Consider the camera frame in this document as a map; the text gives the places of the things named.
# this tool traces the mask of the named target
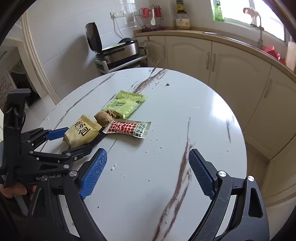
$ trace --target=round table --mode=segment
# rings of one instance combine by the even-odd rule
[[[78,169],[98,148],[108,153],[85,204],[107,240],[188,240],[210,204],[191,171],[189,150],[198,149],[217,170],[245,178],[247,156],[240,126],[226,102],[201,81],[167,69],[135,68],[77,88],[41,127],[70,127],[83,114],[95,120],[120,90],[148,96],[128,119],[151,121],[150,131],[145,139],[109,134],[89,156],[75,162]],[[61,153],[67,148],[57,139],[47,142],[42,152]],[[64,196],[60,200],[68,228],[78,236]],[[223,222],[219,232],[226,227]]]

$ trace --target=sink faucet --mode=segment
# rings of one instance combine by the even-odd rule
[[[249,14],[251,16],[251,18],[252,18],[251,25],[256,27],[256,28],[258,28],[258,27],[255,24],[254,20],[259,16],[259,19],[260,19],[260,26],[259,26],[260,38],[259,38],[259,41],[258,41],[258,48],[263,49],[263,35],[262,35],[262,32],[263,32],[264,28],[262,27],[262,24],[261,24],[261,16],[260,16],[260,14],[252,7],[245,7],[243,9],[243,12],[245,14]]]

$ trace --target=white spoon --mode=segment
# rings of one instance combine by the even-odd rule
[[[156,22],[155,22],[155,18],[154,18],[154,9],[152,9],[152,19],[151,19],[151,25],[155,25],[156,24]]]

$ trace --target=brown marble vein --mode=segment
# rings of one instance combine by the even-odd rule
[[[170,222],[169,228],[166,230],[166,232],[165,232],[165,234],[164,234],[162,240],[164,240],[164,239],[167,237],[167,235],[169,234],[171,228],[173,227],[174,222],[176,221],[177,214],[178,214],[178,212],[179,212],[179,210],[180,210],[180,207],[181,207],[182,202],[183,202],[183,200],[184,200],[184,198],[185,198],[185,195],[186,195],[187,189],[188,189],[188,187],[189,187],[189,183],[190,183],[191,178],[192,178],[192,175],[191,175],[191,169],[188,169],[188,170],[187,170],[186,176],[187,176],[187,179],[188,179],[188,183],[187,183],[187,185],[186,185],[186,187],[185,187],[185,189],[184,189],[184,191],[183,191],[183,193],[182,193],[181,198],[178,200],[178,202],[177,202],[176,205],[175,205],[174,216],[173,216],[172,221]]]
[[[128,89],[128,92],[129,92],[129,90],[131,89],[131,88],[133,88],[133,86],[136,84],[136,83],[138,83],[139,81],[136,81],[129,89]]]
[[[110,101],[110,100],[112,100],[113,98],[114,98],[114,96],[115,96],[116,94],[114,94],[107,102],[106,102],[106,104],[108,104],[108,102]]]
[[[112,146],[110,147],[110,149],[107,151],[107,154],[109,153],[109,151],[111,150],[111,148],[114,146],[115,142],[117,141],[117,139],[113,142]]]
[[[176,184],[176,188],[175,188],[175,191],[174,191],[174,194],[173,196],[171,197],[171,199],[169,200],[168,204],[166,205],[166,207],[164,208],[163,210],[163,213],[159,219],[159,222],[158,222],[158,225],[157,225],[157,228],[156,228],[156,231],[155,231],[155,234],[154,234],[154,237],[152,239],[152,241],[156,241],[157,238],[159,237],[160,235],[160,232],[161,232],[161,229],[162,229],[162,226],[163,226],[163,221],[165,219],[165,217],[169,214],[169,212],[171,211],[171,208],[172,206],[175,204],[175,208],[174,208],[174,216],[170,222],[170,225],[169,227],[166,229],[165,231],[165,234],[163,236],[163,238],[161,240],[164,240],[165,237],[168,235],[168,233],[170,232],[175,220],[176,220],[176,217],[177,217],[177,214],[179,212],[179,209],[181,207],[181,204],[184,200],[184,197],[186,195],[186,192],[187,192],[187,189],[188,189],[188,186],[189,186],[189,182],[191,180],[191,169],[187,169],[186,171],[186,174],[185,174],[185,177],[183,178],[184,176],[184,173],[185,173],[185,168],[186,168],[186,165],[187,165],[187,157],[188,157],[188,152],[192,149],[193,145],[192,144],[189,144],[189,126],[190,126],[190,119],[188,120],[188,126],[187,126],[187,141],[186,141],[186,146],[185,146],[185,150],[184,150],[184,153],[183,153],[183,156],[182,156],[182,161],[181,161],[181,164],[180,164],[180,170],[179,170],[179,175],[178,175],[178,180],[177,180],[177,184]],[[178,199],[178,196],[180,194],[180,190],[181,190],[181,187],[182,187],[182,184],[184,184],[186,178],[188,179],[188,183],[182,193],[182,196],[180,197],[180,199]]]
[[[58,125],[63,121],[63,119],[66,117],[66,115],[68,114],[68,112],[75,107],[80,101],[82,101],[85,97],[87,97],[91,92],[93,92],[96,88],[98,88],[101,84],[105,83],[107,80],[109,80],[110,78],[113,77],[113,75],[115,75],[115,73],[112,73],[108,78],[104,79],[101,83],[99,83],[96,87],[94,87],[92,90],[90,90],[88,93],[86,93],[84,96],[82,96],[78,101],[76,101],[67,111],[66,113],[62,116],[62,118],[58,121],[58,123],[56,124],[54,130],[58,127]]]
[[[160,80],[165,73],[168,71],[167,69],[162,69],[158,73],[152,76],[152,73],[154,72],[155,69],[152,70],[150,76],[145,79],[143,82],[141,82],[137,87],[133,89],[133,93],[139,94],[143,89],[145,89],[151,82],[155,80]]]
[[[229,140],[229,142],[231,144],[229,125],[230,125],[229,124],[229,119],[227,119],[227,121],[226,121],[226,127],[227,127],[227,133],[228,133],[228,140]]]

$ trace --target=green sauce packet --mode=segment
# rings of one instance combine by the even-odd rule
[[[114,100],[103,111],[112,110],[115,115],[126,119],[146,98],[145,95],[119,91]]]

